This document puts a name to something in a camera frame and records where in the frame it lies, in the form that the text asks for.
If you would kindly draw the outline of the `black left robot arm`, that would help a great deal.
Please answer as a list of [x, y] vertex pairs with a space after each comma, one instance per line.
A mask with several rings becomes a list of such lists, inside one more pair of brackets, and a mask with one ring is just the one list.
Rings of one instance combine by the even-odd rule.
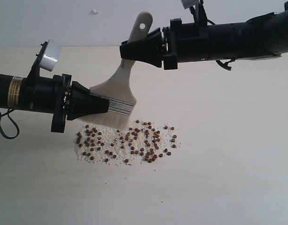
[[53, 115], [51, 132], [62, 133], [67, 120], [106, 113], [109, 100], [90, 94], [71, 75], [27, 78], [0, 74], [0, 108]]

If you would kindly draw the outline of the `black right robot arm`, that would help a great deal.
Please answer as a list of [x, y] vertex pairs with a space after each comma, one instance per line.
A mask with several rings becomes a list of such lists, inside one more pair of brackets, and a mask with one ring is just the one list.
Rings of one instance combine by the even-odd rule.
[[288, 9], [251, 18], [245, 22], [208, 24], [202, 16], [192, 23], [172, 19], [146, 38], [123, 42], [121, 58], [151, 64], [165, 70], [178, 63], [217, 61], [226, 70], [236, 60], [266, 60], [288, 53]]

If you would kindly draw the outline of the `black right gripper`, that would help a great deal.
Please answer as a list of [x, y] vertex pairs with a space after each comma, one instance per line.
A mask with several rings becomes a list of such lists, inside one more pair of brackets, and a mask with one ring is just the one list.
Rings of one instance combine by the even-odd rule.
[[182, 23], [180, 18], [170, 20], [163, 29], [167, 48], [163, 54], [160, 28], [148, 32], [136, 28], [129, 40], [120, 45], [122, 59], [140, 61], [157, 68], [174, 70], [178, 63], [206, 61], [209, 59], [209, 30], [207, 23]]

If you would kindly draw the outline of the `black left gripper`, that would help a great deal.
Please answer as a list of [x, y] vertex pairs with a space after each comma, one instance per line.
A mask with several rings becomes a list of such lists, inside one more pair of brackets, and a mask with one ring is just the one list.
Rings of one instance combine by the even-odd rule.
[[[23, 86], [23, 109], [53, 115], [51, 132], [63, 133], [67, 120], [108, 112], [109, 100], [90, 94], [90, 90], [73, 81], [71, 75], [54, 75], [53, 78], [26, 79]], [[66, 93], [69, 92], [66, 109]]]

